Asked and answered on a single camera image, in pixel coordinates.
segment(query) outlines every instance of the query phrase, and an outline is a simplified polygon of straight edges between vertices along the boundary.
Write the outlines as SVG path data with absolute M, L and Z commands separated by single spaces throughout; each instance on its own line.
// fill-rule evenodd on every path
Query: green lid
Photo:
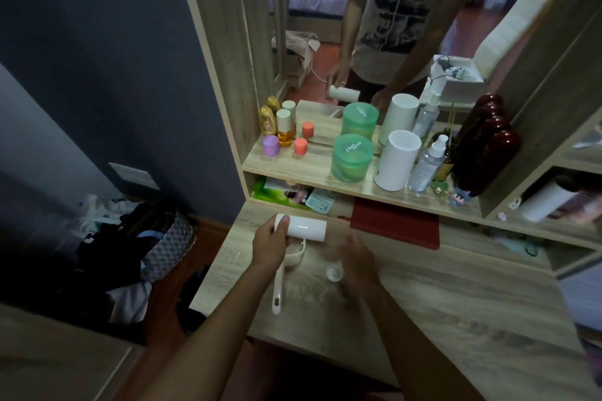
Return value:
M 378 110 L 369 103 L 356 102 L 345 107 L 342 117 L 356 125 L 373 125 L 378 120 Z
M 332 152 L 336 160 L 343 163 L 369 163 L 374 155 L 374 145 L 365 136 L 349 133 L 335 140 Z

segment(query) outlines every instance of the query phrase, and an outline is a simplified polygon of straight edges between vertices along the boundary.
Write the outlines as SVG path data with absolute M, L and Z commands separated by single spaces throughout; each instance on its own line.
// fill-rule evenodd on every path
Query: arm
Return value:
M 362 16 L 366 8 L 367 0 L 348 0 L 342 18 L 341 51 L 339 62 L 331 70 L 326 80 L 326 96 L 331 85 L 340 87 L 349 73 L 351 67 L 351 54 L 355 45 L 355 39 L 362 23 Z
M 253 260 L 205 323 L 148 385 L 141 401 L 216 400 L 228 382 L 238 352 L 267 287 L 284 260 L 290 219 L 276 232 L 273 216 L 255 233 Z
M 439 51 L 441 42 L 452 26 L 457 14 L 468 0 L 438 0 L 425 32 L 421 35 L 412 51 L 397 71 L 395 78 L 386 88 L 376 93 L 372 105 L 380 111 L 387 111 L 389 103 L 396 93 L 400 93 L 410 84 Z
M 385 290 L 378 278 L 374 255 L 357 235 L 346 237 L 341 260 L 350 287 L 365 300 L 374 317 L 406 400 L 484 401 Z

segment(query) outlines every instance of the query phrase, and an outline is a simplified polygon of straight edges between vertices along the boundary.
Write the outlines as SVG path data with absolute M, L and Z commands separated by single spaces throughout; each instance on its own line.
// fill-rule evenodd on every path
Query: red folder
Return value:
M 439 249 L 439 216 L 365 198 L 356 198 L 351 228 L 405 243 Z

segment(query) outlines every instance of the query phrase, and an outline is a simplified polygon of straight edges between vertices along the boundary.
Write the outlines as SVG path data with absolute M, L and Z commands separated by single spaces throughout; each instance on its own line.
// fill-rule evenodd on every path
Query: graphic t-shirt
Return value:
M 370 83 L 389 84 L 424 33 L 437 0 L 369 0 L 351 68 Z M 428 76 L 430 65 L 411 82 Z

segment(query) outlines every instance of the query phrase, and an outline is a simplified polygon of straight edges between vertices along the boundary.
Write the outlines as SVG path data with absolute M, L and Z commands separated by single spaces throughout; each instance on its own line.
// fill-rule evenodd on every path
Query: wall outlet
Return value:
M 114 169 L 119 177 L 130 183 L 145 185 L 151 189 L 159 190 L 159 186 L 155 183 L 148 171 L 138 170 L 130 166 L 119 165 L 118 163 L 109 162 L 109 165 Z

